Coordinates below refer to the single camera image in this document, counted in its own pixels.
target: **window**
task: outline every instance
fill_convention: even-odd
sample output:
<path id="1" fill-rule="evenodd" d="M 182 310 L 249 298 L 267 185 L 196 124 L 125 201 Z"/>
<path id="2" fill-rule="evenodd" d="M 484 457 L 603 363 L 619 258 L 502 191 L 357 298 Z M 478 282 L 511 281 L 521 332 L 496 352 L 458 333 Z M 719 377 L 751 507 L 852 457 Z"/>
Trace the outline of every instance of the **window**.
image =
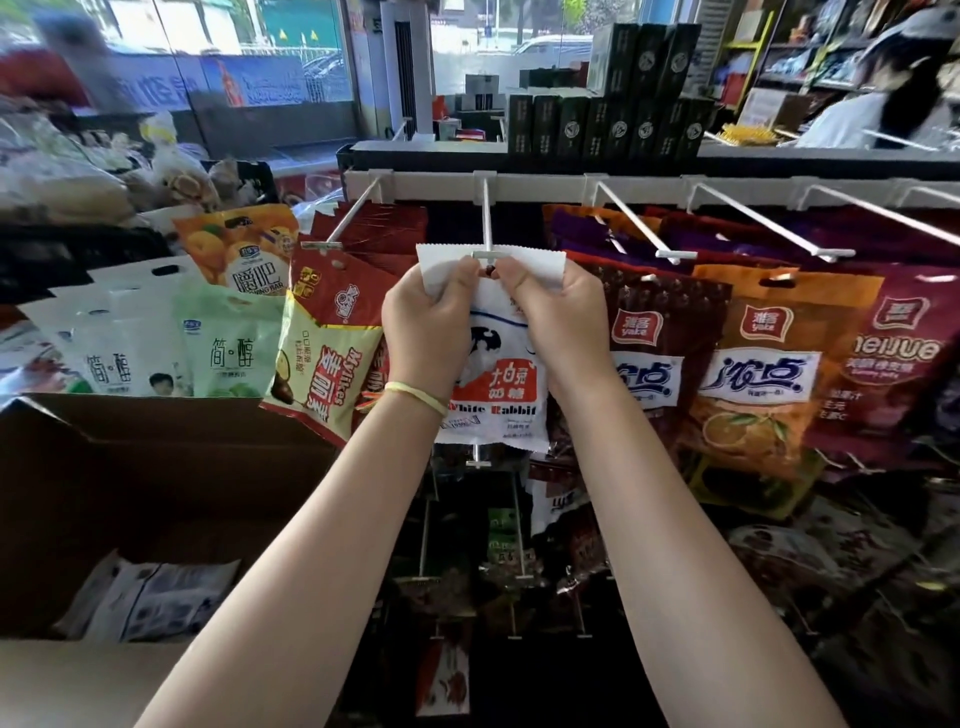
<path id="1" fill-rule="evenodd" d="M 0 83 L 37 95 L 21 86 L 57 68 L 90 129 L 170 111 L 215 158 L 309 157 L 356 134 L 341 28 L 337 0 L 17 0 L 0 4 Z"/>
<path id="2" fill-rule="evenodd" d="M 675 0 L 661 1 L 672 13 Z M 437 93 L 463 93 L 467 74 L 495 74 L 502 91 L 519 85 L 522 69 L 589 61 L 593 31 L 636 22 L 640 6 L 640 0 L 460 0 L 457 6 L 442 0 L 430 18 Z"/>

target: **green candy bag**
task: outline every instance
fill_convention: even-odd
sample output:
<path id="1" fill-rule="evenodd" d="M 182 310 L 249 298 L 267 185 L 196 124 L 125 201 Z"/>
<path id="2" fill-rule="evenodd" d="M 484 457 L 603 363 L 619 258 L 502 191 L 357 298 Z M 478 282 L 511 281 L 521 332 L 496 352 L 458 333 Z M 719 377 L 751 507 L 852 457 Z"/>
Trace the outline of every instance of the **green candy bag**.
<path id="1" fill-rule="evenodd" d="M 282 296 L 186 283 L 174 304 L 194 397 L 263 397 L 276 369 Z"/>

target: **stack of black boxes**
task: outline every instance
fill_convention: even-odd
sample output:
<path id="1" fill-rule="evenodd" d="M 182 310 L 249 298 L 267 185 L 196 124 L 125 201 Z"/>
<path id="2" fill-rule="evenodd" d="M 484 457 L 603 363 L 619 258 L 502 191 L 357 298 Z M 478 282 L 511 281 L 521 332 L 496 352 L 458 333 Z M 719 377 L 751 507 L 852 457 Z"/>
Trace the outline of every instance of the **stack of black boxes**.
<path id="1" fill-rule="evenodd" d="M 593 36 L 587 88 L 512 94 L 508 152 L 583 159 L 697 156 L 715 113 L 682 96 L 700 26 L 614 23 Z"/>

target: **bracelet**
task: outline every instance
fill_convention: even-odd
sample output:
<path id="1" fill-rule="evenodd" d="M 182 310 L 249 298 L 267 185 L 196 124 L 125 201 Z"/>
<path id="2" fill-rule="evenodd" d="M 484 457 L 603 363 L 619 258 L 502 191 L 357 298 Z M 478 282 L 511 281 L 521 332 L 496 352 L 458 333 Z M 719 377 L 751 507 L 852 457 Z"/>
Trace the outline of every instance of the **bracelet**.
<path id="1" fill-rule="evenodd" d="M 416 387 L 411 387 L 409 384 L 404 384 L 402 381 L 388 381 L 386 386 L 383 388 L 384 392 L 404 392 L 408 395 L 416 397 L 418 400 L 426 404 L 431 409 L 436 410 L 441 417 L 446 417 L 447 412 L 449 411 L 446 405 L 440 400 L 431 397 L 422 389 L 417 389 Z"/>

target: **open cardboard box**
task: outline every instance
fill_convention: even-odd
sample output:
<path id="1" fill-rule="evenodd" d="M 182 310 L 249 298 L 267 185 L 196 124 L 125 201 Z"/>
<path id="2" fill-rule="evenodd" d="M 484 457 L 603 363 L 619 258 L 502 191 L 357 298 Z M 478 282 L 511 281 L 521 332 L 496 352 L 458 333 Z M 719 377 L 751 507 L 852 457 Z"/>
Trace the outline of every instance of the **open cardboard box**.
<path id="1" fill-rule="evenodd" d="M 36 395 L 0 409 L 0 725 L 133 724 L 184 645 L 57 642 L 51 625 L 114 548 L 250 567 L 336 455 L 257 404 Z"/>

